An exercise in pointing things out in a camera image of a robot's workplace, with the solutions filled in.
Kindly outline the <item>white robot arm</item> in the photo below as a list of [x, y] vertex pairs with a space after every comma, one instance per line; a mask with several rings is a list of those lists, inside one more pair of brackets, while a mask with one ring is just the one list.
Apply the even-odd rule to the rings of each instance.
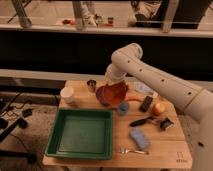
[[192, 171], [213, 171], [213, 93], [142, 62], [142, 55], [137, 43], [114, 51], [105, 73], [107, 80], [118, 83], [130, 74], [197, 121], [200, 126]]

